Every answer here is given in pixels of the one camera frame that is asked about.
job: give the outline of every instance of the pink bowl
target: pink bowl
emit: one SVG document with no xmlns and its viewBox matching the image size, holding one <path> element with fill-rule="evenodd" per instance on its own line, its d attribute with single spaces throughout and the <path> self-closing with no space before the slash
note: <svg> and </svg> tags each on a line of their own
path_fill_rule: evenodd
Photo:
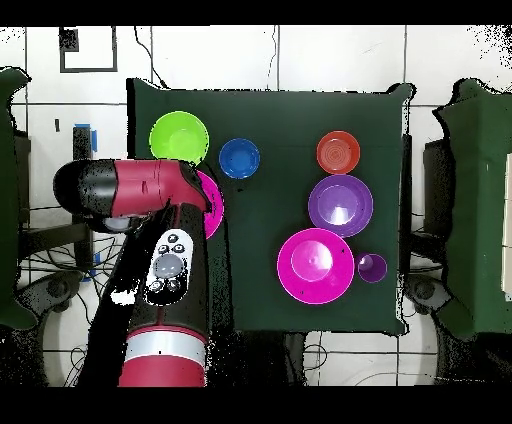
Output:
<svg viewBox="0 0 512 424">
<path fill-rule="evenodd" d="M 219 187 L 215 184 L 208 175 L 204 172 L 197 171 L 203 191 L 208 197 L 208 200 L 212 204 L 212 211 L 204 214 L 204 229 L 206 233 L 206 240 L 208 240 L 219 228 L 224 216 L 224 202 L 222 201 L 222 194 L 220 193 Z"/>
<path fill-rule="evenodd" d="M 340 297 L 354 277 L 354 257 L 340 236 L 309 228 L 291 236 L 281 247 L 277 274 L 295 299 L 321 305 Z"/>
</svg>

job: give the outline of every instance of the small purple cup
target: small purple cup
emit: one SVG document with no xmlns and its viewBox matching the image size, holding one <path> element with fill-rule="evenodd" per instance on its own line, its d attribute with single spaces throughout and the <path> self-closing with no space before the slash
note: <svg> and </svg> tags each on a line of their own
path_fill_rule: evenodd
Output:
<svg viewBox="0 0 512 424">
<path fill-rule="evenodd" d="M 376 253 L 362 253 L 355 260 L 357 273 L 367 283 L 378 283 L 388 272 L 386 260 Z"/>
</svg>

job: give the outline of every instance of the dark green table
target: dark green table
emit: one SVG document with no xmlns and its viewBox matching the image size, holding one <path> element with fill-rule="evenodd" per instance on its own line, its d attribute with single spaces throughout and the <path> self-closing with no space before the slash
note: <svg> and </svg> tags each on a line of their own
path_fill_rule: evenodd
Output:
<svg viewBox="0 0 512 424">
<path fill-rule="evenodd" d="M 404 332 L 395 312 L 396 269 L 402 106 L 411 86 L 397 84 L 382 94 L 185 91 L 129 79 L 127 89 L 129 157 L 152 158 L 151 128 L 174 110 L 196 115 L 210 134 L 199 169 L 213 174 L 225 200 L 225 220 L 208 241 L 214 322 L 229 320 L 232 301 L 238 330 Z M 333 130 L 348 131 L 359 141 L 361 159 L 351 174 L 374 198 L 369 225 L 347 242 L 354 254 L 383 255 L 389 272 L 374 285 L 356 275 L 338 300 L 308 306 L 283 290 L 276 260 L 288 237 L 312 226 L 309 193 L 327 176 L 316 162 L 316 144 Z M 247 180 L 226 177 L 218 165 L 222 145 L 236 137 L 252 140 L 260 150 L 260 168 Z"/>
<path fill-rule="evenodd" d="M 512 94 L 464 79 L 436 111 L 455 158 L 453 228 L 446 242 L 453 299 L 440 311 L 455 337 L 512 334 L 512 302 L 501 290 L 507 154 L 512 152 Z"/>
</svg>

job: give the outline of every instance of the tile grout line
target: tile grout line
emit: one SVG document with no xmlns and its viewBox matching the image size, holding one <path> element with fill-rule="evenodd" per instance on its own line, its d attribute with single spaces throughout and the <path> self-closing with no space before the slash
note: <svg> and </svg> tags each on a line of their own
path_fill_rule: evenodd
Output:
<svg viewBox="0 0 512 424">
<path fill-rule="evenodd" d="M 395 386 L 398 387 L 398 370 L 400 363 L 400 337 L 396 336 L 396 380 L 395 380 Z"/>
<path fill-rule="evenodd" d="M 281 57 L 281 25 L 277 26 L 277 91 L 279 91 L 279 62 Z"/>
<path fill-rule="evenodd" d="M 318 384 L 317 386 L 320 386 L 320 375 L 321 375 L 321 370 L 320 370 L 320 348 L 323 347 L 322 346 L 322 334 L 323 332 L 320 331 L 320 338 L 318 339 Z"/>
<path fill-rule="evenodd" d="M 127 106 L 128 103 L 47 103 L 47 102 L 34 102 L 34 103 L 11 103 L 12 106 Z"/>
<path fill-rule="evenodd" d="M 149 27 L 149 40 L 150 40 L 150 64 L 151 64 L 151 84 L 153 84 L 153 27 Z"/>
<path fill-rule="evenodd" d="M 13 103 L 11 103 L 12 106 L 25 106 L 27 104 L 29 106 L 127 106 L 128 105 L 128 103 L 124 103 L 124 102 L 121 102 L 121 103 L 100 103 L 100 102 L 76 102 L 76 103 L 66 103 L 66 102 L 23 102 L 23 103 L 18 103 L 18 102 L 13 102 Z M 408 107 L 410 107 L 410 108 L 411 107 L 428 107 L 428 108 L 435 109 L 435 108 L 438 108 L 438 107 L 441 107 L 441 106 L 443 106 L 443 105 L 415 105 L 415 104 L 411 104 Z"/>
<path fill-rule="evenodd" d="M 25 27 L 25 74 L 28 76 L 27 28 L 28 27 Z M 27 137 L 28 137 L 28 82 L 27 82 L 27 85 L 25 86 L 25 130 L 26 130 Z M 27 227 L 30 230 L 30 211 L 29 211 L 29 216 L 28 216 Z M 32 261 L 30 259 L 31 257 L 32 257 L 32 255 L 28 257 L 28 284 L 29 285 L 32 284 Z"/>
<path fill-rule="evenodd" d="M 357 351 L 343 351 L 343 350 L 326 350 L 327 354 L 341 354 L 341 355 L 396 355 L 396 351 L 392 352 L 357 352 Z M 316 354 L 317 350 L 306 350 L 304 353 Z M 425 356 L 436 356 L 437 352 L 400 352 L 401 355 L 425 355 Z"/>
<path fill-rule="evenodd" d="M 407 76 L 407 25 L 404 26 L 404 83 Z"/>
<path fill-rule="evenodd" d="M 43 353 L 71 353 L 76 352 L 73 349 L 43 349 Z"/>
</svg>

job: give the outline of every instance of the blue bowl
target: blue bowl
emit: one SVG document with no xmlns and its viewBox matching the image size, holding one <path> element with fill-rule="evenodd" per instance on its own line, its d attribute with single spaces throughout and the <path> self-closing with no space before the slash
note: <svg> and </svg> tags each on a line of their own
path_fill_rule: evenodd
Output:
<svg viewBox="0 0 512 424">
<path fill-rule="evenodd" d="M 234 138 L 222 146 L 219 163 L 228 177 L 247 178 L 258 169 L 260 152 L 251 141 L 245 138 Z"/>
</svg>

